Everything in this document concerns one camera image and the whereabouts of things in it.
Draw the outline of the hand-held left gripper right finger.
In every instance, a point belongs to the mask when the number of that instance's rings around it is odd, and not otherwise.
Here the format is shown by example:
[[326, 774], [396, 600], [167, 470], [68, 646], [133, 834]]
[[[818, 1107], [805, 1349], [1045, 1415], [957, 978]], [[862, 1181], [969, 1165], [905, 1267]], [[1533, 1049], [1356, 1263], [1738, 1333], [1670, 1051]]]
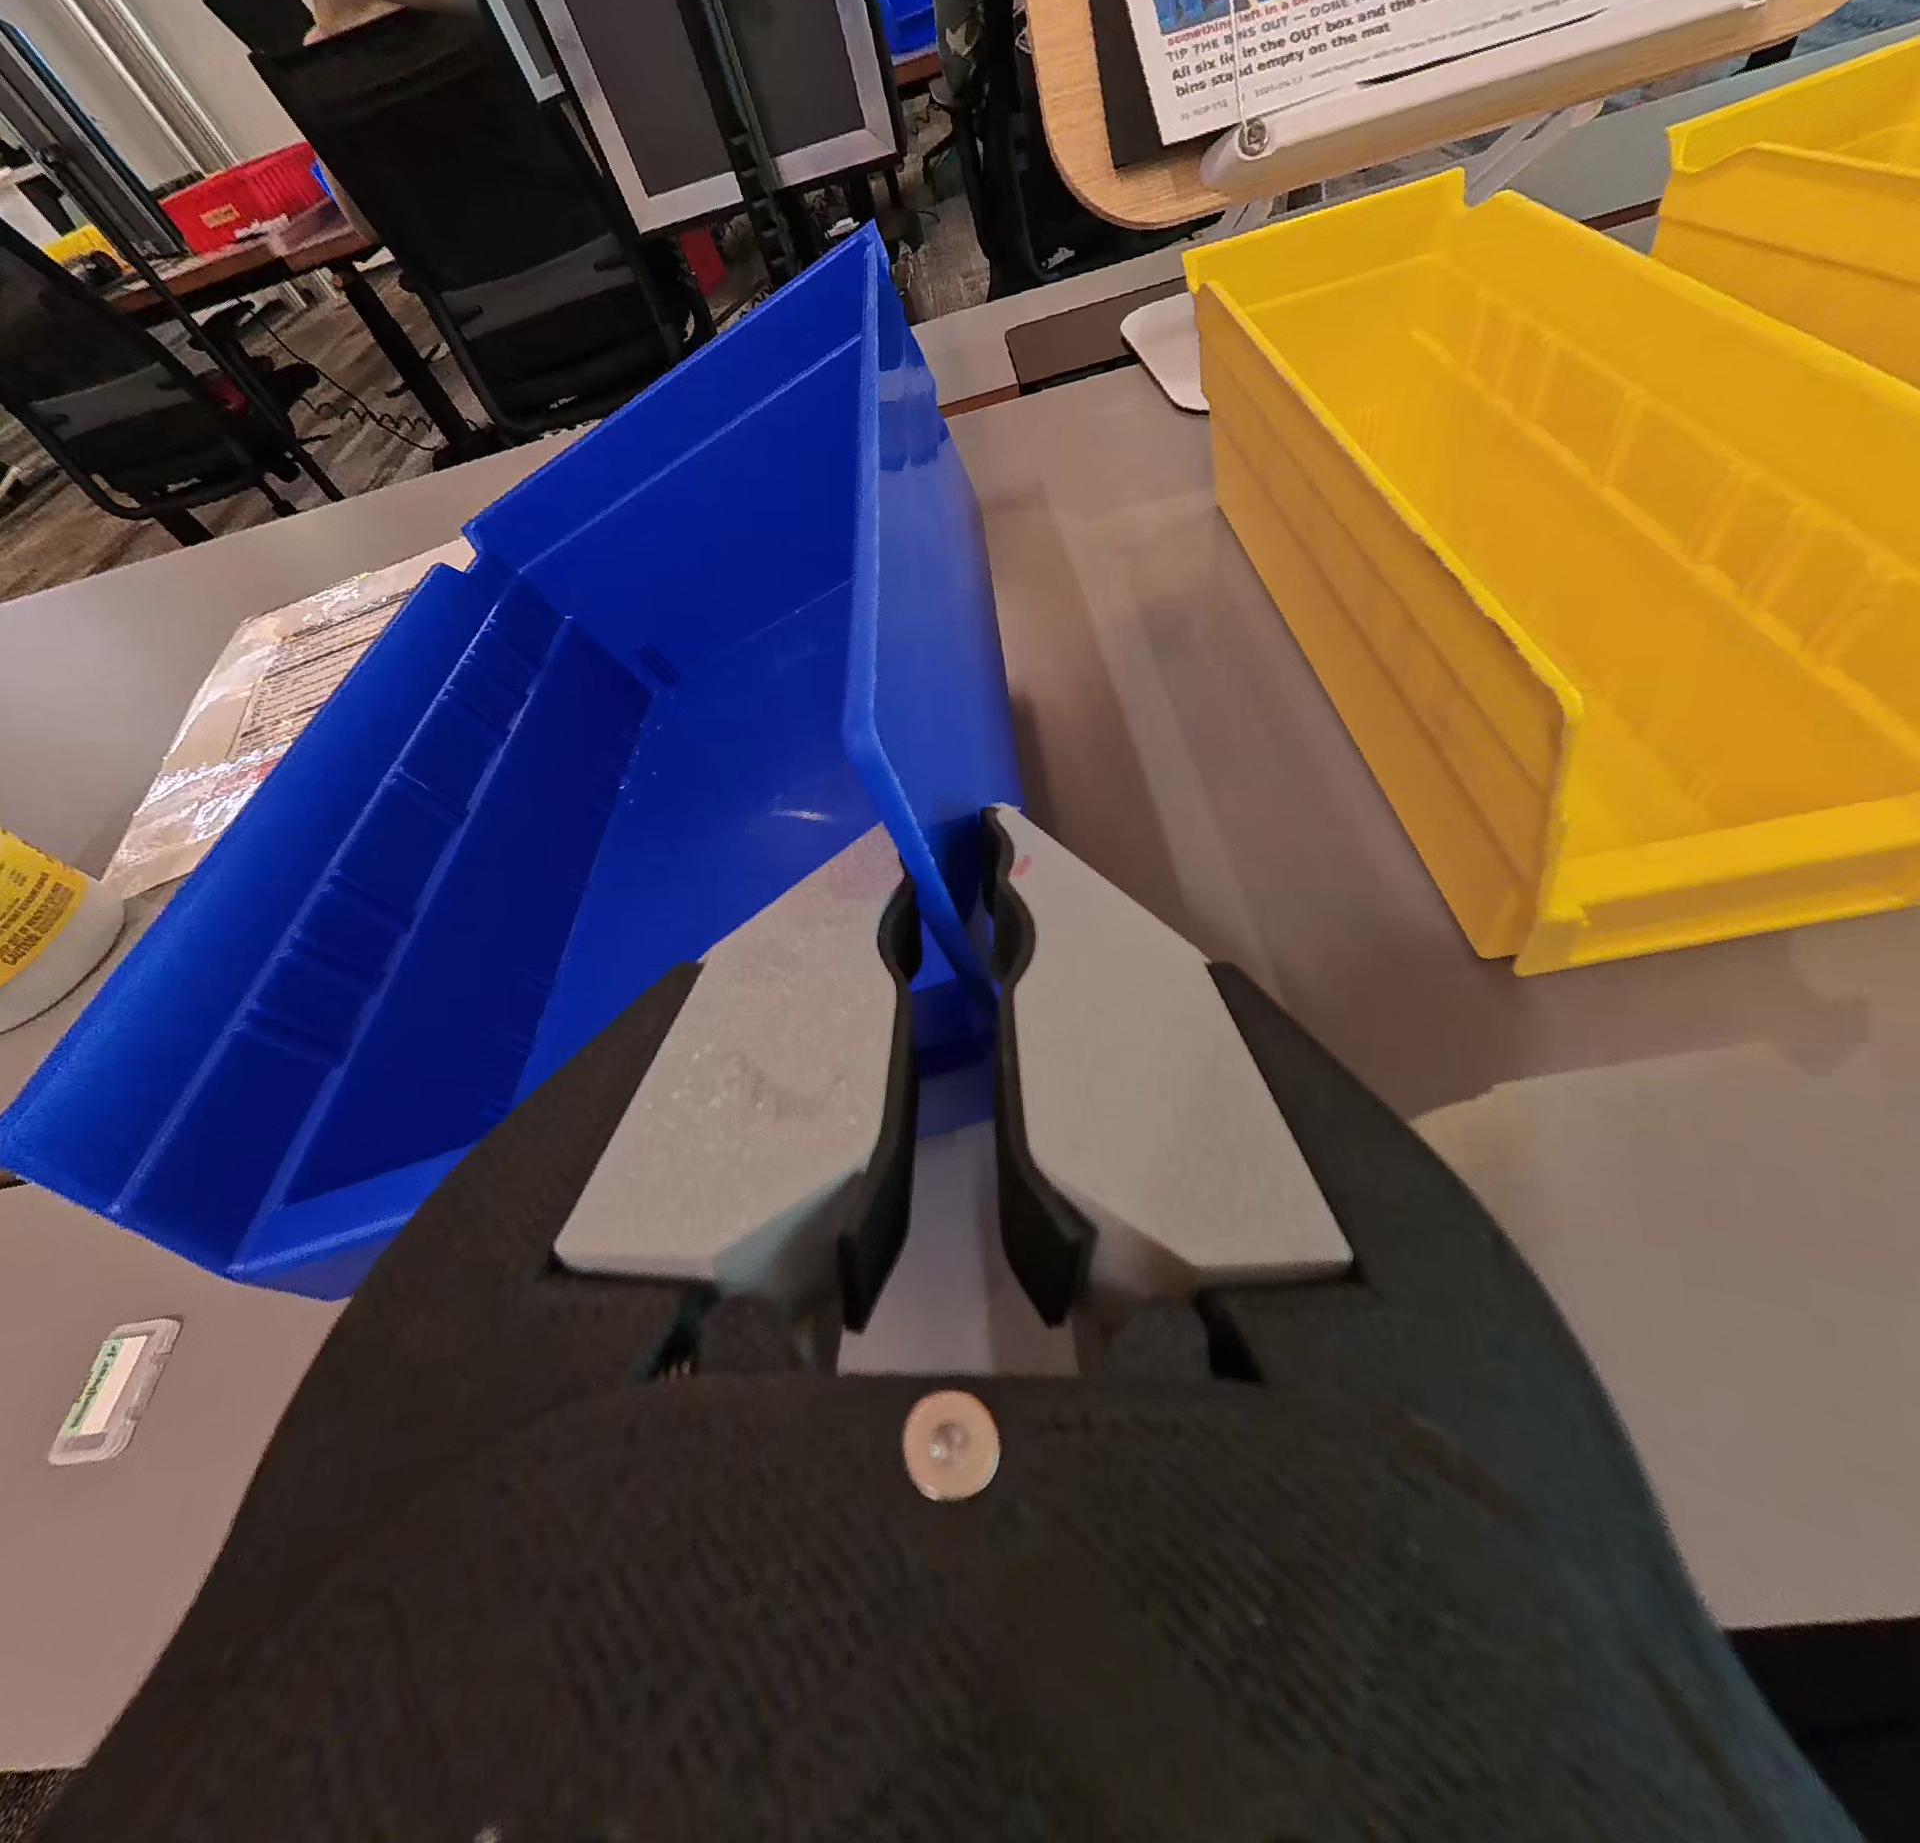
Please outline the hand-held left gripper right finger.
[[1001, 1239], [1045, 1325], [1345, 1279], [1353, 1243], [1210, 960], [1017, 806], [980, 840]]

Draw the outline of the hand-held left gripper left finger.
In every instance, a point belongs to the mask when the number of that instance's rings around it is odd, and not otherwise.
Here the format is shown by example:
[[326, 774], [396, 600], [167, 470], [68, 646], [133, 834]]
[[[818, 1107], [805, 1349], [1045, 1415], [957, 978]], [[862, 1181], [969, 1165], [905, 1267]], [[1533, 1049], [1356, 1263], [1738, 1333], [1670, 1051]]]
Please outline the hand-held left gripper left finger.
[[868, 1327], [910, 1221], [916, 888], [872, 830], [698, 964], [560, 1229], [576, 1275]]

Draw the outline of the blue plastic bin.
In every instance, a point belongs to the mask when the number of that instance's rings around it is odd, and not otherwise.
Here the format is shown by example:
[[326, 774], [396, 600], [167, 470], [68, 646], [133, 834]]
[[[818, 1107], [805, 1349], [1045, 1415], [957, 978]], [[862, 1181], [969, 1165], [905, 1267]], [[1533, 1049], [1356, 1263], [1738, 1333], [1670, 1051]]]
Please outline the blue plastic bin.
[[923, 1065], [1022, 800], [980, 508], [866, 226], [467, 528], [4, 1111], [4, 1169], [339, 1299], [673, 968], [885, 828]]

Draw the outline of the clear plastic bag with paper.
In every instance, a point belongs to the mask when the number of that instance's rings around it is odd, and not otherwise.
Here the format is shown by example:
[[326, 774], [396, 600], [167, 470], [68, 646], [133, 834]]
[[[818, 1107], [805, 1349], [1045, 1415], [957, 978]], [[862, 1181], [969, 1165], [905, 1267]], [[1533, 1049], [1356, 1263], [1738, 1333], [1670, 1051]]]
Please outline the clear plastic bag with paper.
[[242, 624], [188, 706], [109, 864], [121, 898], [187, 878], [437, 568], [468, 570], [457, 538]]

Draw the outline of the small clear case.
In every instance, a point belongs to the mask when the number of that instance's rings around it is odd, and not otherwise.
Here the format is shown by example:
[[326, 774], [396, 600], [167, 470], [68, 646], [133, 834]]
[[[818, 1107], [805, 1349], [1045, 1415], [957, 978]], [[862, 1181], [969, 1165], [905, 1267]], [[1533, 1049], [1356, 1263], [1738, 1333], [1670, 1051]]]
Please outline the small clear case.
[[179, 1317], [159, 1317], [109, 1331], [49, 1447], [51, 1467], [105, 1465], [133, 1445], [181, 1329]]

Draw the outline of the white container yellow label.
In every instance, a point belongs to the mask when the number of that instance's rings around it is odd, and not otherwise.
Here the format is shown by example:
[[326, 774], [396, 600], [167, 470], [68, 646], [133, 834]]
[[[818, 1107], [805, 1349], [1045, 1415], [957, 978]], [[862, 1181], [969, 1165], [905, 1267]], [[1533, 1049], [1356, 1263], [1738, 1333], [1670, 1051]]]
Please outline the white container yellow label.
[[13, 832], [2, 834], [2, 1033], [65, 1002], [114, 950], [127, 904]]

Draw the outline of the black office chair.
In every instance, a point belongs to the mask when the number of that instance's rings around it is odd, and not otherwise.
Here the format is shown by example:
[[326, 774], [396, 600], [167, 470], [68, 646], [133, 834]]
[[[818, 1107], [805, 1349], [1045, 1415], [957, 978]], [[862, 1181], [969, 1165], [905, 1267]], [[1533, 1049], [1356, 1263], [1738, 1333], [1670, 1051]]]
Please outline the black office chair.
[[292, 516], [278, 480], [311, 478], [342, 502], [292, 420], [319, 380], [255, 356], [237, 310], [187, 320], [175, 350], [2, 226], [4, 410], [109, 516], [197, 546], [210, 538], [199, 512], [244, 494]]
[[614, 416], [715, 338], [681, 244], [640, 236], [491, 14], [396, 6], [250, 62], [507, 438]]

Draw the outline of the brown wooden desk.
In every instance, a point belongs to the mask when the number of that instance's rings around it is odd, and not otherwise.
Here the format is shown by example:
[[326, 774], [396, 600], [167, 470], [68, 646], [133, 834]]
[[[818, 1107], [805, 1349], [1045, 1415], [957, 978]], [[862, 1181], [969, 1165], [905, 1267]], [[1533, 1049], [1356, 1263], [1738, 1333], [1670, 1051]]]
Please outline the brown wooden desk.
[[109, 304], [140, 324], [160, 316], [197, 318], [261, 292], [292, 286], [308, 276], [333, 276], [362, 330], [395, 370], [400, 388], [414, 400], [440, 438], [437, 468], [471, 464], [491, 456], [499, 440], [474, 424], [445, 388], [443, 368], [421, 350], [370, 284], [368, 270], [383, 244], [358, 230], [339, 210], [316, 210], [272, 224], [210, 256], [156, 266], [136, 262], [133, 276], [105, 288]]

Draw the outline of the black panel stand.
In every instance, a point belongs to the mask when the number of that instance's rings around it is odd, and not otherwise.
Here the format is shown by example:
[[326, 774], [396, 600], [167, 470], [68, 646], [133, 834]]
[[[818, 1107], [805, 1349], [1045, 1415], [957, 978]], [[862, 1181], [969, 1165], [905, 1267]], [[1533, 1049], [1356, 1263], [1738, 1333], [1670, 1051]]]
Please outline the black panel stand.
[[805, 228], [792, 216], [789, 190], [761, 124], [729, 2], [676, 0], [676, 10], [769, 284], [778, 290], [805, 270]]

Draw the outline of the red plastic crate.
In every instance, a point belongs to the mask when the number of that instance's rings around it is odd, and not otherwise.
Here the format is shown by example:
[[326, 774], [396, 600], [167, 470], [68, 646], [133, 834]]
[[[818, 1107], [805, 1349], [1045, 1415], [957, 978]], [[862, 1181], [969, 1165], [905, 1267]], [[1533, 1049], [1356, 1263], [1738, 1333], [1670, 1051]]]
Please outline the red plastic crate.
[[232, 248], [264, 224], [329, 204], [321, 158], [308, 142], [252, 158], [159, 200], [190, 256]]

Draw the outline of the instruction sheet on stand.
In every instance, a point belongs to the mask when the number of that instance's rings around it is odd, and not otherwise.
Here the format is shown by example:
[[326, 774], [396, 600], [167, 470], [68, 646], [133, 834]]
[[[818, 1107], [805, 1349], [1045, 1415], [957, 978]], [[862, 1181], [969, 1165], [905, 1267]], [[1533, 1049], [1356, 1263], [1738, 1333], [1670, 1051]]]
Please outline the instruction sheet on stand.
[[1204, 174], [1207, 142], [1193, 138], [1135, 166], [1115, 164], [1092, 0], [1027, 0], [1047, 142], [1069, 192], [1096, 216], [1132, 230], [1191, 228], [1233, 206], [1350, 176], [1406, 154], [1509, 128], [1621, 90], [1692, 72], [1779, 44], [1852, 0], [1768, 0], [1733, 16], [1621, 38], [1590, 54], [1520, 56], [1507, 80], [1430, 74], [1369, 92], [1342, 128], [1312, 134], [1306, 114], [1281, 120], [1268, 152], [1226, 186]]

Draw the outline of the black clipboard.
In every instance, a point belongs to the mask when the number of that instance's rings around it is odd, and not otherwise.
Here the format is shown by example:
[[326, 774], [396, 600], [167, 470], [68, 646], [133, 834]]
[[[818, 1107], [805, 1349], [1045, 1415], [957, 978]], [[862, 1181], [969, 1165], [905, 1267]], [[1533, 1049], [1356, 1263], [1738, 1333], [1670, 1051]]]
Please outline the black clipboard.
[[1199, 158], [1202, 140], [1162, 140], [1151, 100], [1128, 0], [1088, 0], [1102, 120], [1116, 170], [1167, 158]]

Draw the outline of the silver framed black panel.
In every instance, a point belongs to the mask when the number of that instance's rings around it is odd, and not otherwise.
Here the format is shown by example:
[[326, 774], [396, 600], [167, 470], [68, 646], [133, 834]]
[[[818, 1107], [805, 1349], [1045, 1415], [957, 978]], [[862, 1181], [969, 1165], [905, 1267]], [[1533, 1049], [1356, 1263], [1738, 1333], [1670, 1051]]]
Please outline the silver framed black panel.
[[[742, 206], [676, 0], [528, 0], [637, 228]], [[724, 0], [778, 178], [817, 188], [903, 154], [876, 0]]]

